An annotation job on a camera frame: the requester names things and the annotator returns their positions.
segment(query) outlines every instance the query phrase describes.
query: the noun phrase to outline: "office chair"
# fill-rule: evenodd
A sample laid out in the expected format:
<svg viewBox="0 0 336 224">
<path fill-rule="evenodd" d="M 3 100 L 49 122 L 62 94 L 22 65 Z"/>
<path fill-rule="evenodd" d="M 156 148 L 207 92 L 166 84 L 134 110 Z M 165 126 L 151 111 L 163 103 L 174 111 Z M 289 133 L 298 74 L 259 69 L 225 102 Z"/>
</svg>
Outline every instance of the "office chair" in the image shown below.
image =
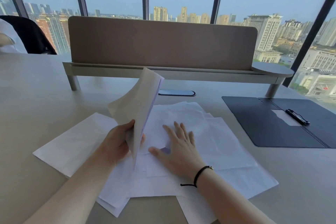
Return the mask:
<svg viewBox="0 0 336 224">
<path fill-rule="evenodd" d="M 43 31 L 32 20 L 12 15 L 0 15 L 0 19 L 13 26 L 28 53 L 57 55 Z"/>
</svg>

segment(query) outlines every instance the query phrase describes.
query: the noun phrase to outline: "black bracelet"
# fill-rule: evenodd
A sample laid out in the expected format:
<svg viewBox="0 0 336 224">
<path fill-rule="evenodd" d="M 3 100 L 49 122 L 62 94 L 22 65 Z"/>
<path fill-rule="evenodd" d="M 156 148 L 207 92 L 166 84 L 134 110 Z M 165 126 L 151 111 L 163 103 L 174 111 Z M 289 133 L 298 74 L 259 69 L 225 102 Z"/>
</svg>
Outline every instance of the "black bracelet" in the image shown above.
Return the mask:
<svg viewBox="0 0 336 224">
<path fill-rule="evenodd" d="M 205 166 L 205 167 L 202 167 L 200 171 L 198 171 L 198 173 L 196 174 L 195 176 L 195 179 L 194 179 L 194 184 L 180 184 L 181 186 L 194 186 L 197 188 L 196 186 L 196 182 L 197 182 L 197 179 L 198 177 L 201 175 L 201 173 L 206 170 L 207 168 L 210 168 L 211 170 L 213 170 L 213 167 L 212 166 Z"/>
</svg>

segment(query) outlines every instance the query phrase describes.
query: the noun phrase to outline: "brown desk divider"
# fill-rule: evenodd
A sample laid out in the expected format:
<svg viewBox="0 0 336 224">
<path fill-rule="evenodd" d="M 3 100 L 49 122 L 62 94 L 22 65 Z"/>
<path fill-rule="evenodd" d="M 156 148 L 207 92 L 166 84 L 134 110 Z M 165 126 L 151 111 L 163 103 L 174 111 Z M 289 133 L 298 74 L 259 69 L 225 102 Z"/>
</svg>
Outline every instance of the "brown desk divider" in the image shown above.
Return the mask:
<svg viewBox="0 0 336 224">
<path fill-rule="evenodd" d="M 251 70 L 254 27 L 73 16 L 72 62 Z"/>
</svg>

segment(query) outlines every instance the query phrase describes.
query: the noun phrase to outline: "desk surface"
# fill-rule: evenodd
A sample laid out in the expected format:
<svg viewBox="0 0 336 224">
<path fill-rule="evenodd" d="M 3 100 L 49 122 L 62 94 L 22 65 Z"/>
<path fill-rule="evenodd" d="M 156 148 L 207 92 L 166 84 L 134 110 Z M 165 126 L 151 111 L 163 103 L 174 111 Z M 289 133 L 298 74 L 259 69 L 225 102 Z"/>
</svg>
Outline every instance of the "desk surface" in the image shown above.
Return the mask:
<svg viewBox="0 0 336 224">
<path fill-rule="evenodd" d="M 107 103 L 137 79 L 79 77 L 73 92 L 60 56 L 0 54 L 0 223 L 22 223 L 62 184 L 64 175 L 32 152 Z M 279 185 L 250 201 L 276 223 L 334 223 L 336 149 L 261 148 L 250 141 L 221 96 L 263 97 L 268 85 L 165 80 L 163 89 L 194 90 L 195 97 L 158 96 L 155 104 L 198 102 L 223 117 L 242 145 Z M 275 97 L 301 98 L 281 86 Z M 87 223 L 187 223 L 175 197 L 132 198 L 119 218 L 97 203 Z"/>
</svg>

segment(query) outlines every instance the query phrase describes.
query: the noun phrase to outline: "hand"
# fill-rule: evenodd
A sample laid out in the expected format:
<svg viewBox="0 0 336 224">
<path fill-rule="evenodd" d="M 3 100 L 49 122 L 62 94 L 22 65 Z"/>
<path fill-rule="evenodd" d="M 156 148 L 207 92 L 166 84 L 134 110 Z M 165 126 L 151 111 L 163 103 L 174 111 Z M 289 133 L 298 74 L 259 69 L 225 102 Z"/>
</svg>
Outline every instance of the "hand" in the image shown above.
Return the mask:
<svg viewBox="0 0 336 224">
<path fill-rule="evenodd" d="M 120 160 L 130 155 L 130 150 L 126 143 L 126 132 L 134 127 L 134 120 L 118 125 L 110 130 L 101 143 L 97 151 L 98 154 L 103 154 L 113 164 L 117 164 Z M 143 134 L 141 144 L 145 141 L 146 137 Z"/>
<path fill-rule="evenodd" d="M 188 134 L 183 123 L 179 125 L 174 122 L 174 126 L 176 133 L 170 127 L 163 125 L 170 138 L 170 154 L 165 154 L 155 147 L 150 147 L 148 151 L 172 173 L 187 176 L 193 181 L 197 172 L 206 164 L 196 150 L 193 132 Z"/>
</svg>

